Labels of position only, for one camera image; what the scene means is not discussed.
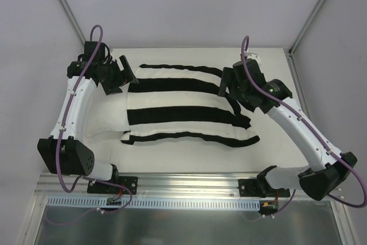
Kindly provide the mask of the white pillow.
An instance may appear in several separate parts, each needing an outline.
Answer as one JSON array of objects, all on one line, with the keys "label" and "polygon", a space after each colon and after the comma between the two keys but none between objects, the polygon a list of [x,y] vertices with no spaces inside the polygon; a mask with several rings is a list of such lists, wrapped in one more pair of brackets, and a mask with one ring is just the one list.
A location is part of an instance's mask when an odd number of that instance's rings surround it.
[{"label": "white pillow", "polygon": [[127,116],[127,94],[97,93],[91,104],[84,136],[90,138],[105,132],[130,131]]}]

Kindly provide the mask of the black white striped pillowcase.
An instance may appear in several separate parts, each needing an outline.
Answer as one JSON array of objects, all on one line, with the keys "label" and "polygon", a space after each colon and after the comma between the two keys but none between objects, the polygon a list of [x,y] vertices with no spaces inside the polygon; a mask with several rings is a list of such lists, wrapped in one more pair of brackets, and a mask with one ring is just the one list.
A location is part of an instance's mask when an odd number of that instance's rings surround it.
[{"label": "black white striped pillowcase", "polygon": [[168,138],[200,138],[239,148],[260,137],[251,126],[246,103],[219,96],[223,71],[192,65],[142,64],[126,97],[129,130],[121,142],[153,142]]}]

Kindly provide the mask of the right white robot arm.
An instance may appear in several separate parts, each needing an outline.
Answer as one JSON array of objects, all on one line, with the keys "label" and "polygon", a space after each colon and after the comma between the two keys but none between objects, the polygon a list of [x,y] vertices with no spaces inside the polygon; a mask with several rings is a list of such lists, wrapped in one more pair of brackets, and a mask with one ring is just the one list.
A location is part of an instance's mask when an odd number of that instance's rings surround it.
[{"label": "right white robot arm", "polygon": [[344,182],[356,165],[352,152],[341,152],[316,129],[281,80],[266,81],[256,60],[225,67],[218,94],[261,109],[285,131],[308,163],[300,168],[274,165],[263,170],[257,177],[261,195],[270,196],[280,188],[301,189],[320,201]]}]

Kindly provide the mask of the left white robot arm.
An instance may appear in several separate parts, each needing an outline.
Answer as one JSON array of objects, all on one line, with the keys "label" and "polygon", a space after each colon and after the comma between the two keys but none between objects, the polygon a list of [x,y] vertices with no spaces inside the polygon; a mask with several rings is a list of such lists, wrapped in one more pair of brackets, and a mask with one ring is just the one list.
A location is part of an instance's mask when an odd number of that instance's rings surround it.
[{"label": "left white robot arm", "polygon": [[84,143],[101,132],[128,131],[127,93],[122,87],[137,84],[125,56],[115,60],[103,42],[87,41],[84,52],[67,68],[67,91],[57,122],[37,149],[49,172],[58,176],[100,181],[106,193],[119,189],[118,169],[99,161]]}]

